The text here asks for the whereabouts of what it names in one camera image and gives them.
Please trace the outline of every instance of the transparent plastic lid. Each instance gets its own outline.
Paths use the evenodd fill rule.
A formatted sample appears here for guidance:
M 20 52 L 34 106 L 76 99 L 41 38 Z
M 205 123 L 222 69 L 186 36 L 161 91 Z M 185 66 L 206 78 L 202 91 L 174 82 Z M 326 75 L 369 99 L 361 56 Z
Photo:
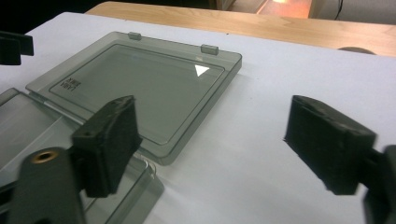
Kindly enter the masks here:
M 241 66 L 242 56 L 110 33 L 26 88 L 46 104 L 88 119 L 106 102 L 133 95 L 143 155 L 175 159 Z

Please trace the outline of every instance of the glowing light source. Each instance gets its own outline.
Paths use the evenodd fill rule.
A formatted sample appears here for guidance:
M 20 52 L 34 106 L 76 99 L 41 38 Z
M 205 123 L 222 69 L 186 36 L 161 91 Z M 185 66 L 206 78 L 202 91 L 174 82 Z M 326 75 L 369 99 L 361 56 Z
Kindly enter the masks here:
M 287 3 L 288 0 L 273 0 L 273 2 L 284 4 Z

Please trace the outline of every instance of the clamp jaw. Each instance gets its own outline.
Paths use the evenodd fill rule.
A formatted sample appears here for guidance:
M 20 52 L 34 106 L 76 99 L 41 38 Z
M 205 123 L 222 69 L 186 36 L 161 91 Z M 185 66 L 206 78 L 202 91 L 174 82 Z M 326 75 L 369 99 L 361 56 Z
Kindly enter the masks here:
M 293 96 L 285 142 L 335 195 L 367 187 L 368 224 L 396 223 L 396 146 L 373 149 L 376 134 L 320 101 Z

